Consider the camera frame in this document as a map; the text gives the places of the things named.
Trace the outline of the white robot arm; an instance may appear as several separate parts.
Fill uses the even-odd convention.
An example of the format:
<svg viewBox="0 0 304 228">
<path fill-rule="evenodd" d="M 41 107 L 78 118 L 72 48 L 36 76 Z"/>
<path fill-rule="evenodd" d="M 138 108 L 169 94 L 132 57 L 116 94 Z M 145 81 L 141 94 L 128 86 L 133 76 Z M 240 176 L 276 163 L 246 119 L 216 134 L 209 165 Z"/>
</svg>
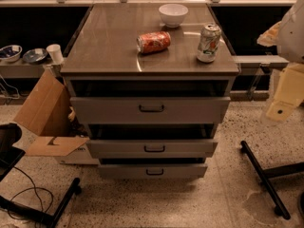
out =
<svg viewBox="0 0 304 228">
<path fill-rule="evenodd" d="M 277 54 L 288 61 L 265 112 L 268 119 L 282 122 L 304 101 L 304 0 L 297 0 L 257 42 L 265 47 L 276 46 Z"/>
</svg>

